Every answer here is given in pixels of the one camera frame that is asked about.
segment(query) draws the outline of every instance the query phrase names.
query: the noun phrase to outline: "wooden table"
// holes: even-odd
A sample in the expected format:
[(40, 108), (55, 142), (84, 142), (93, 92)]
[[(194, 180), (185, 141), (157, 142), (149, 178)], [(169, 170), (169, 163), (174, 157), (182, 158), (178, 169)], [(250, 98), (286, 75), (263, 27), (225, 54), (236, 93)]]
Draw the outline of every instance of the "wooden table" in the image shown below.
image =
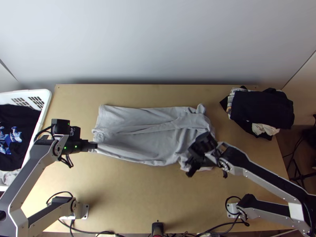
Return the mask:
[[(68, 119), (81, 127), (81, 138), (92, 140), (98, 107), (102, 104), (124, 107), (192, 106), (203, 103), (218, 141), (226, 141), (259, 165), (288, 178), (278, 143), (256, 139), (229, 120), (219, 101), (231, 85), (56, 85), (43, 128), (52, 118)], [(71, 155), (74, 167), (55, 162), (45, 169), (26, 199), (27, 216), (45, 207), (46, 199), (59, 191), (70, 191), (79, 202), (90, 204), (87, 220), (75, 227), (86, 231), (113, 230), (117, 233), (149, 233), (157, 220), (167, 233), (196, 233), (230, 222), (224, 203), (231, 195), (254, 194), (259, 200), (283, 203), (244, 177), (222, 177), (220, 169), (196, 173), (188, 178), (179, 164), (152, 167), (82, 152)], [(233, 231), (285, 229), (261, 219), (250, 227), (235, 225)], [(56, 222), (47, 231), (68, 232)]]

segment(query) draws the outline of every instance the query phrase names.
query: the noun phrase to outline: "gray t-shirt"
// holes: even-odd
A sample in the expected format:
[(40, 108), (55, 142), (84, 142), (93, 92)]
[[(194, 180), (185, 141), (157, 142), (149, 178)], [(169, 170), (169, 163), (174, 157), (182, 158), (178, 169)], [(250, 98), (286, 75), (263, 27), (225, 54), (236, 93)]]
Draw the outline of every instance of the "gray t-shirt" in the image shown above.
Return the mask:
[(188, 147), (212, 126), (202, 104), (191, 107), (133, 109), (101, 105), (91, 150), (122, 160), (151, 166), (179, 162), (183, 170)]

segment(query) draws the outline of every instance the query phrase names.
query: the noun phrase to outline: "folded clothes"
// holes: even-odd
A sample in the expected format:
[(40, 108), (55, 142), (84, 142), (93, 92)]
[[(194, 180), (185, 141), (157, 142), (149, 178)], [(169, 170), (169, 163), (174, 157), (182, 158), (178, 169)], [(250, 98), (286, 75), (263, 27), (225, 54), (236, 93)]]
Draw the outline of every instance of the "folded clothes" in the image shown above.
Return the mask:
[(134, 109), (102, 105), (91, 150), (131, 162), (166, 166), (179, 162), (185, 171), (188, 147), (196, 137), (212, 131), (202, 104), (191, 107)]
[(290, 129), (294, 123), (293, 102), (273, 88), (262, 92), (236, 91), (230, 118)]
[(293, 102), (282, 91), (269, 88), (263, 92), (246, 87), (233, 88), (221, 106), (246, 132), (271, 140), (280, 128), (291, 128), (294, 122)]

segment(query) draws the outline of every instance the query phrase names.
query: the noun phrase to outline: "black cable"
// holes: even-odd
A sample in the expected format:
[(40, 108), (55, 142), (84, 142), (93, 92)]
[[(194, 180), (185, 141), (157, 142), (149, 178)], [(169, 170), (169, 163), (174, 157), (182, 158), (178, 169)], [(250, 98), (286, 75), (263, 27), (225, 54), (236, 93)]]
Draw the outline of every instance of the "black cable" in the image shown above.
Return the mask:
[(75, 220), (71, 220), (71, 222), (70, 222), (69, 232), (70, 232), (71, 237), (73, 237), (72, 225), (73, 225), (74, 222), (75, 222)]
[(58, 194), (63, 194), (63, 193), (68, 193), (70, 195), (71, 198), (73, 198), (73, 195), (71, 192), (68, 192), (68, 191), (62, 191), (62, 192), (58, 192), (58, 193), (55, 193), (54, 195), (52, 195), (47, 201), (46, 201), (46, 205), (48, 205), (48, 202), (49, 200), (51, 200), (52, 197), (58, 195)]
[[(316, 116), (314, 116), (314, 119), (315, 119), (315, 122), (314, 122), (313, 127), (316, 126)], [(296, 142), (296, 144), (295, 144), (295, 146), (294, 146), (294, 150), (293, 150), (290, 154), (287, 154), (287, 155), (285, 155), (285, 156), (282, 156), (282, 158), (294, 154), (295, 151), (296, 151), (296, 149), (298, 148), (298, 146), (299, 146), (299, 145), (301, 144), (301, 142), (304, 140), (304, 139), (302, 139), (302, 138), (303, 138), (303, 134), (300, 136), (300, 138), (299, 138), (298, 141)]]
[(289, 170), (290, 165), (291, 165), (291, 163), (292, 163), (292, 160), (294, 159), (295, 151), (297, 150), (297, 148), (299, 147), (299, 145), (301, 144), (302, 141), (303, 141), (303, 139), (302, 139), (300, 142), (298, 142), (298, 143), (297, 143), (297, 146), (294, 148), (294, 150), (293, 150), (293, 152), (292, 152), (292, 156), (291, 156), (290, 161), (289, 161), (289, 164), (288, 164), (288, 166), (287, 166), (287, 168), (286, 168), (287, 171)]
[(232, 215), (238, 215), (240, 212), (232, 213), (232, 212), (230, 212), (230, 211), (228, 210), (228, 208), (227, 208), (227, 206), (229, 205), (229, 204), (228, 204), (228, 201), (229, 201), (230, 199), (232, 199), (232, 198), (237, 198), (237, 199), (239, 199), (239, 201), (241, 201), (241, 198), (240, 198), (240, 197), (237, 197), (237, 196), (230, 196), (230, 197), (228, 197), (228, 198), (226, 199), (226, 201), (225, 201), (225, 208), (226, 208), (226, 211), (227, 211), (228, 213), (232, 214)]
[(308, 218), (309, 218), (309, 224), (310, 224), (309, 236), (313, 236), (314, 237), (315, 236), (315, 234), (314, 234), (314, 223), (312, 221), (312, 218), (310, 217), (310, 213), (309, 213), (309, 210), (308, 210), (306, 204), (305, 203), (303, 203), (303, 204), (304, 204), (304, 206), (306, 208), (306, 211), (307, 211), (307, 214), (308, 214)]
[[(226, 234), (226, 233), (228, 233), (229, 231), (231, 231), (235, 224), (244, 224), (245, 226), (249, 226), (250, 224), (247, 223), (247, 222), (245, 222), (245, 221), (243, 221), (243, 220), (241, 220), (240, 222), (237, 221), (240, 215), (241, 215), (241, 213), (239, 213), (239, 214), (237, 215), (237, 217), (236, 217), (236, 219), (234, 220), (234, 222), (227, 222), (227, 223), (220, 224), (220, 225), (215, 226), (215, 227), (213, 227), (213, 228), (211, 228), (211, 229), (208, 229), (207, 231), (205, 231), (205, 232), (203, 232), (203, 233), (200, 233), (200, 234), (196, 235), (195, 237), (200, 237), (200, 236), (202, 236), (202, 235), (204, 235), (204, 234), (209, 234), (209, 233), (211, 233), (211, 234), (223, 235), (223, 234)], [(217, 229), (217, 228), (219, 228), (219, 227), (221, 227), (221, 226), (226, 226), (226, 225), (231, 225), (231, 227), (230, 227), (228, 230), (224, 231), (224, 232), (212, 232), (214, 229)]]
[(303, 141), (302, 137), (303, 137), (303, 135), (302, 135), (302, 136), (298, 139), (298, 141), (296, 142), (296, 144), (295, 144), (295, 146), (294, 146), (294, 150), (293, 150), (291, 153), (289, 153), (289, 154), (287, 154), (287, 155), (285, 155), (285, 156), (282, 156), (282, 158), (287, 157), (287, 156), (289, 156), (289, 155), (292, 155), (292, 154), (296, 151), (296, 149), (298, 148), (299, 144), (301, 144), (301, 142)]
[(68, 154), (66, 155), (66, 161), (69, 163), (69, 168), (72, 168), (73, 167), (73, 163), (72, 163), (72, 161), (71, 161), (71, 159), (70, 159)]
[(41, 134), (44, 133), (44, 132), (48, 132), (48, 133), (51, 135), (52, 139), (55, 140), (54, 135), (53, 135), (50, 131), (48, 131), (48, 129), (51, 129), (53, 126), (54, 126), (54, 125), (51, 125), (51, 126), (49, 126), (49, 127), (47, 127), (47, 128), (44, 128), (43, 130), (39, 131), (39, 132), (35, 135), (34, 141), (36, 141), (37, 138), (38, 138), (38, 136), (41, 135)]
[[(69, 225), (67, 225), (66, 223), (62, 222), (61, 220), (58, 219), (58, 221), (64, 225), (65, 227), (68, 227), (70, 228)], [(116, 235), (117, 237), (125, 237), (123, 235), (120, 235), (120, 234), (116, 234), (115, 232), (113, 231), (102, 231), (102, 232), (92, 232), (92, 231), (83, 231), (83, 230), (79, 230), (79, 229), (76, 229), (74, 227), (71, 227), (71, 230), (74, 230), (76, 232), (79, 232), (79, 233), (83, 233), (83, 234), (94, 234), (94, 235), (101, 235), (101, 234), (104, 234), (104, 235)]]

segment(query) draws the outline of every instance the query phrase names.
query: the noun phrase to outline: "laundry basket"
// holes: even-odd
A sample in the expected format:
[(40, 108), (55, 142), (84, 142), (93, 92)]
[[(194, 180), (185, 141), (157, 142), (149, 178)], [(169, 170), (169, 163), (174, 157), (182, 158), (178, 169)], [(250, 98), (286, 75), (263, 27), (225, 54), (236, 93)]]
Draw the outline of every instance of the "laundry basket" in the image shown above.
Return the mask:
[[(48, 110), (49, 103), (51, 101), (52, 93), (49, 90), (41, 89), (41, 90), (15, 90), (11, 92), (0, 93), (0, 105), (3, 104), (12, 104), (12, 105), (20, 105), (27, 106), (32, 109), (40, 110), (41, 114), (38, 118), (38, 122), (35, 126), (34, 133), (31, 138), (30, 145), (28, 146), (28, 150), (26, 152), (23, 165), (30, 158), (30, 149), (33, 146), (33, 140), (35, 135), (41, 130), (46, 113)], [(7, 186), (3, 184), (0, 180), (0, 191), (6, 191)]]

